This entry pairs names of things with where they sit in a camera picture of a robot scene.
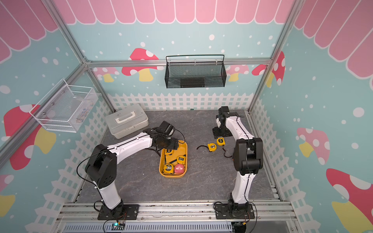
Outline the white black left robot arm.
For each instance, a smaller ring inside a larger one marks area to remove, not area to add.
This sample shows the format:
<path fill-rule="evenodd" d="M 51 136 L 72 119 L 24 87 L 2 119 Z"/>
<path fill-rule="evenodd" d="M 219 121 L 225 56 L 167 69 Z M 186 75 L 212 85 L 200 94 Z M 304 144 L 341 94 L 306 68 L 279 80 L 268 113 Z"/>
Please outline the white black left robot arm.
<path fill-rule="evenodd" d="M 85 173 L 89 178 L 87 181 L 98 189 L 104 210 L 117 213 L 123 204 L 115 184 L 117 165 L 131 155 L 151 147 L 178 149 L 179 140 L 173 137 L 175 131 L 174 126 L 163 121 L 159 127 L 145 129 L 123 142 L 110 146 L 99 144 L 94 148 L 92 155 L 86 159 Z"/>

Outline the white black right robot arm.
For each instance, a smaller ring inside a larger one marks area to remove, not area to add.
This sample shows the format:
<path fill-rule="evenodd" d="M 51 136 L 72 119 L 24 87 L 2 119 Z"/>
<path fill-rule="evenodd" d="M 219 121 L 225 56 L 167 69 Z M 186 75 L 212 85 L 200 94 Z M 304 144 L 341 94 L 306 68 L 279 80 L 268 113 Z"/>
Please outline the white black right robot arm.
<path fill-rule="evenodd" d="M 243 125 L 238 113 L 222 106 L 216 115 L 217 126 L 213 128 L 216 139 L 232 136 L 235 148 L 232 155 L 237 171 L 235 187 L 228 200 L 229 212 L 249 208 L 249 192 L 255 176 L 263 168 L 263 141 L 254 137 Z"/>

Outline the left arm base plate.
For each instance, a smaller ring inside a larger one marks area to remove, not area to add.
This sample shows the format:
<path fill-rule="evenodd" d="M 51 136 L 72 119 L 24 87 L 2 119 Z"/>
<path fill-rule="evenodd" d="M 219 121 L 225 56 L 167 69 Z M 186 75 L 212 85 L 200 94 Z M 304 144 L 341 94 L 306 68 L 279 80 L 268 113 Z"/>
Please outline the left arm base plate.
<path fill-rule="evenodd" d="M 119 204 L 113 210 L 103 205 L 98 220 L 136 220 L 139 213 L 138 204 Z"/>

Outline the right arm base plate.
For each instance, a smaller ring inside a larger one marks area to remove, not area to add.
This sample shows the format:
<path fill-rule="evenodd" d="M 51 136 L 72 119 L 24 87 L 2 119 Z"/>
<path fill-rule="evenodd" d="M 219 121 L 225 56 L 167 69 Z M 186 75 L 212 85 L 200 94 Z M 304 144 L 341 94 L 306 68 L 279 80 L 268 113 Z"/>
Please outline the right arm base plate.
<path fill-rule="evenodd" d="M 216 202 L 213 204 L 216 219 L 254 219 L 255 212 L 250 203 L 231 204 Z"/>

